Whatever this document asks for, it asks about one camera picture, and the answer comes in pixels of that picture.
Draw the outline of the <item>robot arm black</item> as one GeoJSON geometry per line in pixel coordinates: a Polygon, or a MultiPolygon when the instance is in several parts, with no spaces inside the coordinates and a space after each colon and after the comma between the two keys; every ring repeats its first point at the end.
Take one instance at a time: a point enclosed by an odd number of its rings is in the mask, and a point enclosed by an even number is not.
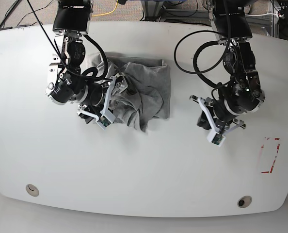
{"type": "Polygon", "coordinates": [[[123,72],[109,76],[109,64],[101,46],[89,35],[91,0],[60,0],[53,24],[55,37],[50,44],[55,53],[49,65],[46,96],[57,105],[77,103],[77,114],[86,123],[95,121],[102,129],[114,123],[116,117],[110,103],[116,93],[123,93],[129,84],[123,72]],[[81,71],[86,55],[82,38],[87,39],[100,53],[103,73],[96,67],[81,71]]]}
{"type": "Polygon", "coordinates": [[[209,32],[216,34],[217,39],[201,45],[193,57],[194,70],[191,73],[219,95],[218,98],[211,96],[206,99],[194,95],[190,97],[202,110],[197,125],[208,131],[207,140],[217,146],[222,145],[231,131],[246,127],[238,116],[256,112],[265,100],[249,43],[252,33],[244,13],[248,4],[248,0],[208,0],[207,9],[212,26],[209,32]],[[230,74],[230,80],[226,83],[209,80],[204,73],[211,69],[201,71],[197,64],[200,53],[216,45],[225,45],[218,63],[222,63],[230,74]]]}

